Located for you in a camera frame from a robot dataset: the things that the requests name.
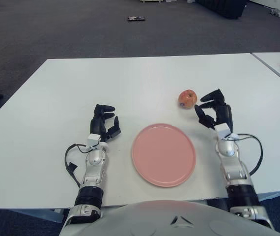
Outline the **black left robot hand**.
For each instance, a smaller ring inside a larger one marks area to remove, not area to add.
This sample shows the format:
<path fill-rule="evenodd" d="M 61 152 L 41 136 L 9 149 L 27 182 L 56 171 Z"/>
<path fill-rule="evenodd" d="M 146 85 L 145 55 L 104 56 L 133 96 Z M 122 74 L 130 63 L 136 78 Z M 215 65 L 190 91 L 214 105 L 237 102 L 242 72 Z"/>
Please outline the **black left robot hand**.
<path fill-rule="evenodd" d="M 115 107 L 97 104 L 94 116 L 90 122 L 90 134 L 100 135 L 100 142 L 107 142 L 121 133 L 118 116 L 114 114 Z M 113 126 L 108 130 L 105 127 L 107 119 L 114 118 Z"/>

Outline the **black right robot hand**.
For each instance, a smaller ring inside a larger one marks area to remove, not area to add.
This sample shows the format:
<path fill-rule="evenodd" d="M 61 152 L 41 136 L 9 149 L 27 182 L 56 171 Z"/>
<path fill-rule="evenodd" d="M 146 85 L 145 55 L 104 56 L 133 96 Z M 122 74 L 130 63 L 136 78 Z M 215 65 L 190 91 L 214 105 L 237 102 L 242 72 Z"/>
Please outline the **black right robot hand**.
<path fill-rule="evenodd" d="M 217 89 L 201 98 L 202 104 L 195 105 L 198 121 L 207 128 L 214 129 L 216 125 L 226 123 L 231 133 L 233 132 L 233 121 L 231 107 L 225 103 L 224 95 Z M 206 115 L 203 109 L 213 109 L 216 112 L 216 120 Z"/>

